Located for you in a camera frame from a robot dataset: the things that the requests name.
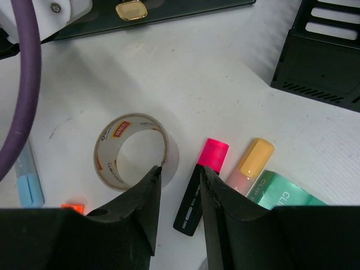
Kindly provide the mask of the orange highlighter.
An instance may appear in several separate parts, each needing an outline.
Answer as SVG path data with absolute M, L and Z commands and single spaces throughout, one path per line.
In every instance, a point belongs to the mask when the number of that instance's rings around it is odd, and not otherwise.
M 69 208 L 75 210 L 77 213 L 84 215 L 84 206 L 79 204 L 62 204 L 62 208 Z

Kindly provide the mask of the black file organizer rack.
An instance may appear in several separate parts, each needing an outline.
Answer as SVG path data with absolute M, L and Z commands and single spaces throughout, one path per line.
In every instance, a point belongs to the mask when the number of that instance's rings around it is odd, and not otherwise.
M 271 87 L 358 112 L 359 24 L 314 16 L 314 8 L 359 15 L 359 7 L 351 4 L 302 1 L 287 34 Z M 355 37 L 314 33 L 306 29 L 309 23 L 354 31 Z

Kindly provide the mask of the clear tape roll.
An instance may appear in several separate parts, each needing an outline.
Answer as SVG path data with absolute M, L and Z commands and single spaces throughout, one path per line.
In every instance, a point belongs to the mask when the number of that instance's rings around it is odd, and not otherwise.
M 154 165 L 163 168 L 161 186 L 165 187 L 176 174 L 179 151 L 158 120 L 131 113 L 104 127 L 95 143 L 93 163 L 99 179 L 114 190 L 130 189 Z

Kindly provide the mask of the yellow highlighter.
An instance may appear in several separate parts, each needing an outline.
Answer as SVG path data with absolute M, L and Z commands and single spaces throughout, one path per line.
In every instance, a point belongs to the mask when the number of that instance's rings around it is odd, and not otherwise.
M 263 138 L 256 138 L 247 148 L 226 184 L 246 196 L 263 171 L 275 147 Z

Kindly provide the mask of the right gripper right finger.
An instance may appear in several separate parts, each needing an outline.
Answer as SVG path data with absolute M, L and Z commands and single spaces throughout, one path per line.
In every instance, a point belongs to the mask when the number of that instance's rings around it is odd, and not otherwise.
M 201 203 L 209 269 L 276 269 L 277 221 L 269 210 L 201 171 Z

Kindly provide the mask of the green clip folder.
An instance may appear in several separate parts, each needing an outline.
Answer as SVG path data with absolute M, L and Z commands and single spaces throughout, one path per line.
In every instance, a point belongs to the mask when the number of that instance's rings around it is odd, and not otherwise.
M 327 206 L 287 178 L 269 170 L 261 174 L 247 198 L 268 210 L 278 206 Z

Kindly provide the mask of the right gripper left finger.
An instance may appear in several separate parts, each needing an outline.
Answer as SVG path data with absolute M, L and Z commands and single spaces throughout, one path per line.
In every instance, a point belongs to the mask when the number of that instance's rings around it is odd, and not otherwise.
M 160 166 L 133 187 L 91 211 L 90 269 L 149 269 L 155 255 L 161 198 Z

